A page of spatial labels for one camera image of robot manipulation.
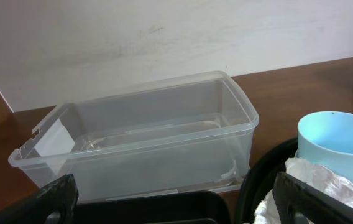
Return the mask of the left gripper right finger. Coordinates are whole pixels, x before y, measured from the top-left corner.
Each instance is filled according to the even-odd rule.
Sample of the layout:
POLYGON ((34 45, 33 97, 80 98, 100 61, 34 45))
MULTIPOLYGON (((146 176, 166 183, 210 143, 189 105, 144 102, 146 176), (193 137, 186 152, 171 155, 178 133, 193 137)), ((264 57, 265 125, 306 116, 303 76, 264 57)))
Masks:
POLYGON ((353 208, 285 172, 276 176, 273 198, 282 224, 353 224, 353 208))

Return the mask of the light blue plastic cup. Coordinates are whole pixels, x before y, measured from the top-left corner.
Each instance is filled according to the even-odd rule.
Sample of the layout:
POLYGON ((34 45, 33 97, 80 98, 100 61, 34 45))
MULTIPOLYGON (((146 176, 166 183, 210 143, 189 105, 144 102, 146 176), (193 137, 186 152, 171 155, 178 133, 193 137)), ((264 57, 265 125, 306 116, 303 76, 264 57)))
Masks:
POLYGON ((325 166, 353 183, 353 114, 320 111, 297 125, 298 157, 325 166))

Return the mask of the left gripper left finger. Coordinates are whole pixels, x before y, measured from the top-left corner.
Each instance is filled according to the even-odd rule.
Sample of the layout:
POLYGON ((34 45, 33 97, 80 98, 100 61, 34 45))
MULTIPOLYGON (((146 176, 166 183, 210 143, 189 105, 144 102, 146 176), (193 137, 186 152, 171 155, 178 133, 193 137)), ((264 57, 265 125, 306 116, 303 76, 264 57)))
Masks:
POLYGON ((72 174, 0 211, 0 223, 72 223, 78 188, 72 174))

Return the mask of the white paper napkin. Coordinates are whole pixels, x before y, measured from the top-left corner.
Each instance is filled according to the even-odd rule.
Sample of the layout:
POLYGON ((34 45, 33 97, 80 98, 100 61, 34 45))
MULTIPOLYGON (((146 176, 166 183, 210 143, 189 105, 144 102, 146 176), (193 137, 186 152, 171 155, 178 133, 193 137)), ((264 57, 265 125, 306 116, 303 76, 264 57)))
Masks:
MULTIPOLYGON (((353 183, 345 177, 333 173, 325 166, 311 164, 301 158, 287 159, 285 169, 287 174, 353 208, 353 183)), ((255 209, 254 224, 280 223, 272 193, 269 190, 255 209)))

